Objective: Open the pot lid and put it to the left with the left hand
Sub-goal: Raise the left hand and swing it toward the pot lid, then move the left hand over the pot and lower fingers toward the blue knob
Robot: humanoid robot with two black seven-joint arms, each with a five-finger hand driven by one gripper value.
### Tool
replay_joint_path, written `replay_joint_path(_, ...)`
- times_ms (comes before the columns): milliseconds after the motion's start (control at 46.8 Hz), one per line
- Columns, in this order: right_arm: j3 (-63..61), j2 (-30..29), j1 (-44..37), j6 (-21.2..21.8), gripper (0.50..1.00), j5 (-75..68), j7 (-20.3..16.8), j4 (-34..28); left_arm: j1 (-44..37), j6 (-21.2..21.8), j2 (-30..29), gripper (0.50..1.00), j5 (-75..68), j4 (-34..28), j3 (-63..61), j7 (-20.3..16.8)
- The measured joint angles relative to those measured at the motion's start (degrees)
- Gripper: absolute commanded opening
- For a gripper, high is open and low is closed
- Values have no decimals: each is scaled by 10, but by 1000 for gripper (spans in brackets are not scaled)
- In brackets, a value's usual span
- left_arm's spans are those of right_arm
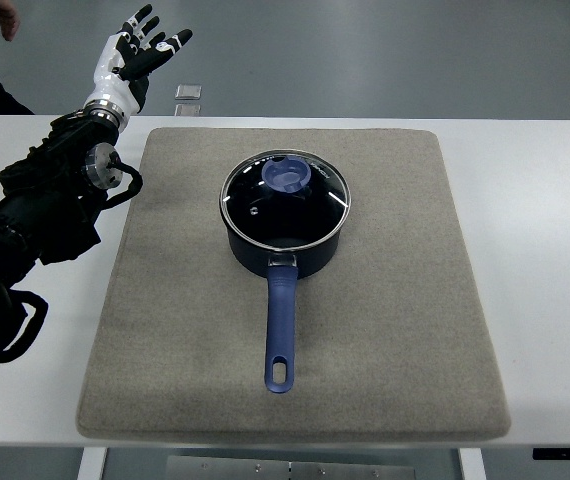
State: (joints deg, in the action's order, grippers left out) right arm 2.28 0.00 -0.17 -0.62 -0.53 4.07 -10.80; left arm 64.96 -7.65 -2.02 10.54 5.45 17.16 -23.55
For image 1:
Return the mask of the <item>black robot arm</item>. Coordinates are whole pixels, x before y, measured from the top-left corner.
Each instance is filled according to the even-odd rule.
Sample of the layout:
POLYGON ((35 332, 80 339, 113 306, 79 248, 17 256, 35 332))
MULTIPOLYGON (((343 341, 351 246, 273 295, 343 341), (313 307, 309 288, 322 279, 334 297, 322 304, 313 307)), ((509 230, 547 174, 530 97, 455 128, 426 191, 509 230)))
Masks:
POLYGON ((141 174, 115 150, 129 117, 113 101, 91 100, 0 172, 0 364, 30 348, 49 308, 16 284, 37 263, 74 260, 97 245, 100 213, 140 192, 141 174))

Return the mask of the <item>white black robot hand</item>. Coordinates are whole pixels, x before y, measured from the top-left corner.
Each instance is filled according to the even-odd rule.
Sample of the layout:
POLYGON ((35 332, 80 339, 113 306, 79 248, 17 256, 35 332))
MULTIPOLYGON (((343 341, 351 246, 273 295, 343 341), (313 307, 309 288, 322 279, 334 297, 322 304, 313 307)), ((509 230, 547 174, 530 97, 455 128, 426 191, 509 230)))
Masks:
POLYGON ((142 110, 149 88, 149 75, 166 64, 192 38, 184 29, 167 36, 156 27, 160 19, 147 4, 111 35, 94 70, 94 90, 87 104, 106 101, 125 115, 142 110))

